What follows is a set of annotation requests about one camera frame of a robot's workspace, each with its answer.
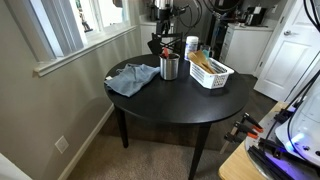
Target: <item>stainless steel cup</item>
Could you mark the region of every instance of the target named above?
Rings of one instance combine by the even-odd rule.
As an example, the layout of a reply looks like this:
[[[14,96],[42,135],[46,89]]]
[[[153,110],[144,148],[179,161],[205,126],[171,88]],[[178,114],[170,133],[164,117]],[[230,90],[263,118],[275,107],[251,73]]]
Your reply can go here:
[[[160,56],[160,75],[164,80],[174,80],[178,77],[180,56],[175,53],[169,54],[168,58]]]

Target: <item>white basket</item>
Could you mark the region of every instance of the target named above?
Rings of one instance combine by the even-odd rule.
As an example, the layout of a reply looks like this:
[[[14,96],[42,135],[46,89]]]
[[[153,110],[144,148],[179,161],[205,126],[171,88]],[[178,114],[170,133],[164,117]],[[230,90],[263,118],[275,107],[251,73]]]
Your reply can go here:
[[[209,58],[209,60],[213,69],[221,73],[209,74],[190,60],[190,75],[205,88],[215,89],[223,87],[227,82],[229,74],[233,74],[234,70],[212,58]]]

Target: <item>denim towel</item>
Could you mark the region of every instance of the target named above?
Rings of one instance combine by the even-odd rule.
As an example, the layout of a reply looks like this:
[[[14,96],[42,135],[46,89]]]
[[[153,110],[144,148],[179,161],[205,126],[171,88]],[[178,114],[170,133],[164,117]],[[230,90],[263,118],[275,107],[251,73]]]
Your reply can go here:
[[[118,69],[117,72],[119,75],[104,81],[104,83],[115,92],[131,97],[160,72],[160,67],[126,64],[124,69]]]

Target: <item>door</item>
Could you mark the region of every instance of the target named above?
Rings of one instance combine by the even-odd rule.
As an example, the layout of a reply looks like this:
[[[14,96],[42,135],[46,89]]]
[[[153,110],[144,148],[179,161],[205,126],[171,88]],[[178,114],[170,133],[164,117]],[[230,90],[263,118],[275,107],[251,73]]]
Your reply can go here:
[[[302,0],[293,5],[281,33],[254,87],[277,101],[284,101],[306,77],[320,50],[320,33],[308,19]]]

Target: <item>wall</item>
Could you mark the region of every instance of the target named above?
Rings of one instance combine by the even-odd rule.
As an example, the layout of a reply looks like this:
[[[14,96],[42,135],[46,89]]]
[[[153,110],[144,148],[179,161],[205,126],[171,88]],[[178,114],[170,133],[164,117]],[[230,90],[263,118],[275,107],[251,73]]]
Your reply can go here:
[[[242,10],[246,10],[248,7],[258,6],[264,8],[272,8],[274,5],[278,5],[276,12],[272,13],[272,10],[268,10],[264,17],[263,25],[269,25],[275,27],[277,22],[281,18],[282,11],[288,0],[244,0]]]
[[[139,3],[130,3],[136,17]],[[32,179],[57,179],[111,106],[105,74],[141,54],[139,28],[39,78],[3,0],[0,17],[0,152]],[[54,146],[62,135],[70,144],[64,154]]]

